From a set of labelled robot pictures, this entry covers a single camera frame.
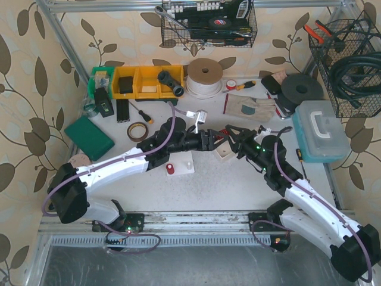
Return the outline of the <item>small red spring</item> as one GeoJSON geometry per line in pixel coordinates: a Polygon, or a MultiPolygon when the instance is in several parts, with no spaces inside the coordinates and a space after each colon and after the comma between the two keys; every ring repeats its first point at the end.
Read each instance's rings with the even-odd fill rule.
{"type": "Polygon", "coordinates": [[[229,132],[227,131],[227,129],[222,129],[216,135],[216,140],[221,140],[227,136],[229,136],[229,132]]]}
{"type": "Polygon", "coordinates": [[[166,164],[166,171],[169,175],[173,175],[174,174],[174,167],[172,164],[166,164]]]}

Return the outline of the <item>white spring tray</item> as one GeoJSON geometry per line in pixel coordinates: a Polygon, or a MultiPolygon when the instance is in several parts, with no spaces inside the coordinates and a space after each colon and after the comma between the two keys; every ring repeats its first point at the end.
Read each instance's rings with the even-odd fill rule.
{"type": "Polygon", "coordinates": [[[220,163],[224,163],[235,156],[228,141],[223,142],[213,151],[213,153],[220,163]]]}

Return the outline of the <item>white peg fixture plate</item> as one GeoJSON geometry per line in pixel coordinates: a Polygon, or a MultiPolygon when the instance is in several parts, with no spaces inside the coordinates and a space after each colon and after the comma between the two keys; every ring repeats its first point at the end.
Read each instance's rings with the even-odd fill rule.
{"type": "Polygon", "coordinates": [[[169,161],[166,164],[169,163],[174,167],[174,174],[169,175],[167,173],[167,177],[187,175],[195,172],[191,151],[170,154],[169,161]]]}

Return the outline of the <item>brown tape roll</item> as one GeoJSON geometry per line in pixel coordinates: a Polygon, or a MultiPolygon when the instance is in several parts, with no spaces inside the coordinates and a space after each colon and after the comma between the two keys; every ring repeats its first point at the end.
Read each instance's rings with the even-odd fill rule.
{"type": "Polygon", "coordinates": [[[148,127],[143,122],[134,122],[127,128],[127,136],[133,142],[141,142],[148,136],[148,127]]]}

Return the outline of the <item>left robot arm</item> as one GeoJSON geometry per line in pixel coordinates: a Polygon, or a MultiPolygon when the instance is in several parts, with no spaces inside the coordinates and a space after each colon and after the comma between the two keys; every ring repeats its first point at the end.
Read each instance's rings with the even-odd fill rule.
{"type": "Polygon", "coordinates": [[[47,200],[63,224],[88,218],[118,230],[125,220],[123,208],[116,199],[96,198],[97,191],[164,165],[173,153],[213,151],[227,140],[225,133],[187,128],[183,119],[169,118],[152,136],[119,156],[80,168],[63,164],[50,183],[47,200]]]}

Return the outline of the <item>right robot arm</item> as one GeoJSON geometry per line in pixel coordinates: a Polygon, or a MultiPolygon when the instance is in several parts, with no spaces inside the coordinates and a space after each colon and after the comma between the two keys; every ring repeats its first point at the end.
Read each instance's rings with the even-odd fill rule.
{"type": "Polygon", "coordinates": [[[275,205],[275,222],[270,224],[300,234],[330,259],[346,280],[365,283],[373,280],[372,267],[380,261],[379,233],[371,224],[361,225],[324,199],[285,159],[281,135],[269,134],[257,142],[256,130],[227,125],[230,147],[238,158],[246,158],[258,167],[267,185],[282,199],[275,205]]]}

